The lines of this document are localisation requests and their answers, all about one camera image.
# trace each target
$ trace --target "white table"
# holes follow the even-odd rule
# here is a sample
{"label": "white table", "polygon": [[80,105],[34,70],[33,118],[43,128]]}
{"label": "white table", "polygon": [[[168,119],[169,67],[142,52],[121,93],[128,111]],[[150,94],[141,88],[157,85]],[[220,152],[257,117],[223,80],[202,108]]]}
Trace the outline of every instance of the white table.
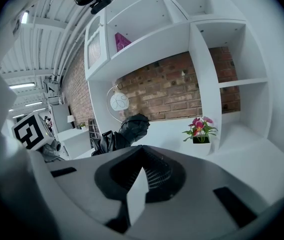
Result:
{"label": "white table", "polygon": [[70,159],[74,159],[92,149],[88,130],[69,129],[58,133],[57,136]]}

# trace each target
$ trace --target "fluorescent light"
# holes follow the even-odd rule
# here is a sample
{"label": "fluorescent light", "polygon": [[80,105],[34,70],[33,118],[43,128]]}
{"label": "fluorescent light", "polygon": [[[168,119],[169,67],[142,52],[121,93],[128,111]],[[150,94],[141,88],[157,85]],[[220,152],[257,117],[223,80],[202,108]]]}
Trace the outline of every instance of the fluorescent light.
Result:
{"label": "fluorescent light", "polygon": [[26,12],[23,14],[21,23],[23,23],[23,24],[27,23],[27,16],[28,16],[28,12],[26,11]]}
{"label": "fluorescent light", "polygon": [[28,107],[28,106],[33,106],[33,105],[38,105],[38,104],[42,104],[43,102],[36,102],[36,103],[32,103],[32,104],[27,104],[27,105],[25,105],[26,107]]}
{"label": "fluorescent light", "polygon": [[19,118],[19,117],[22,117],[22,116],[24,116],[24,114],[16,115],[16,116],[13,116],[12,118]]}
{"label": "fluorescent light", "polygon": [[37,110],[33,110],[33,112],[35,111],[40,111],[40,110],[45,110],[46,108],[41,108],[41,109],[37,109]]}
{"label": "fluorescent light", "polygon": [[17,89],[17,88],[34,87],[34,86],[35,86],[35,83],[33,83],[33,82],[28,82],[28,83],[10,85],[10,88],[11,88],[11,89]]}

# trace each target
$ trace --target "brick wall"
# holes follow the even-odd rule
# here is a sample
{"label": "brick wall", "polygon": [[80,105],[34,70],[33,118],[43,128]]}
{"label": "brick wall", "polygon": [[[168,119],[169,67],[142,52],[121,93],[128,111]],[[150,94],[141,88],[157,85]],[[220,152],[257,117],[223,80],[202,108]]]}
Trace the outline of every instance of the brick wall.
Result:
{"label": "brick wall", "polygon": [[66,73],[60,93],[62,92],[70,107],[71,114],[75,117],[76,122],[74,124],[85,122],[88,125],[88,119],[93,118],[94,113],[87,81],[85,80],[84,45],[79,49]]}
{"label": "brick wall", "polygon": [[[236,71],[227,47],[210,49],[219,82],[236,80]],[[119,89],[130,100],[120,111],[121,119],[142,113],[151,121],[192,118],[202,115],[195,69],[188,52],[149,64],[118,79]],[[239,89],[221,89],[222,112],[240,109]]]}

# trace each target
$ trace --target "potted flower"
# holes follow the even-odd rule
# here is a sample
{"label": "potted flower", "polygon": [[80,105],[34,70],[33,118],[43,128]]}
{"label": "potted flower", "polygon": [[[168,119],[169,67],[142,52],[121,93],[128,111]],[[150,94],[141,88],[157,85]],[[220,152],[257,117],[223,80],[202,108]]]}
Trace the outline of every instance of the potted flower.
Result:
{"label": "potted flower", "polygon": [[213,120],[204,117],[197,117],[193,120],[193,122],[188,125],[190,130],[184,131],[183,133],[190,135],[184,141],[188,139],[193,139],[194,144],[204,144],[210,143],[208,135],[216,136],[217,129],[215,127],[211,127],[208,123],[212,124]]}
{"label": "potted flower", "polygon": [[85,123],[84,123],[84,122],[80,123],[80,127],[81,127],[81,129],[82,129],[83,131],[86,130],[86,126],[85,126]]}

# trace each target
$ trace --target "purple box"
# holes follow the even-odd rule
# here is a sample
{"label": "purple box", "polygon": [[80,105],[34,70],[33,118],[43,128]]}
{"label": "purple box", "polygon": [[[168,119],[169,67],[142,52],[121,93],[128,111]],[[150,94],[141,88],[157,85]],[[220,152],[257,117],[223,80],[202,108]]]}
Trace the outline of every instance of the purple box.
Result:
{"label": "purple box", "polygon": [[117,52],[119,52],[124,47],[127,47],[129,44],[132,43],[132,42],[130,42],[129,39],[125,38],[120,33],[115,34],[115,41],[116,41]]}

